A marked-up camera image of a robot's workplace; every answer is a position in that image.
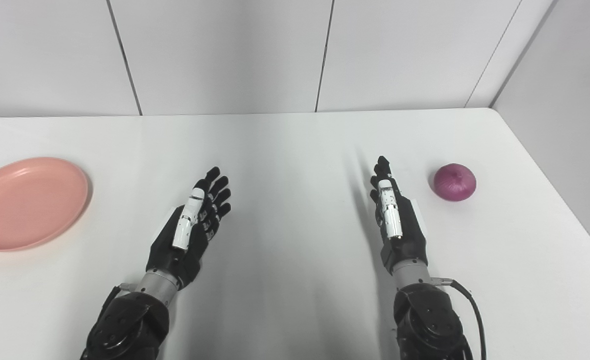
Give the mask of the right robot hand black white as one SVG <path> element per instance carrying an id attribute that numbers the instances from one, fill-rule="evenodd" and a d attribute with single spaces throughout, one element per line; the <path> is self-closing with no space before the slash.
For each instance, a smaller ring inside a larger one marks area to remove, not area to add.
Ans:
<path id="1" fill-rule="evenodd" d="M 381 260 L 389 274 L 400 262 L 428 265 L 426 238 L 412 201 L 403 196 L 393 177 L 389 160 L 380 155 L 373 167 L 369 193 L 375 203 L 375 221 L 382 239 Z"/>

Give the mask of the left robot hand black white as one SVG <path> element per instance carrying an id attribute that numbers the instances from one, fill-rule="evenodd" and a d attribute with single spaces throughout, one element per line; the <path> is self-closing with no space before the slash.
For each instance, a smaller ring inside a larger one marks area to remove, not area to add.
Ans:
<path id="1" fill-rule="evenodd" d="M 229 178 L 211 168 L 194 185 L 189 198 L 170 214 L 149 249 L 146 270 L 174 277 L 178 289 L 192 283 L 202 268 L 202 257 L 229 214 Z"/>

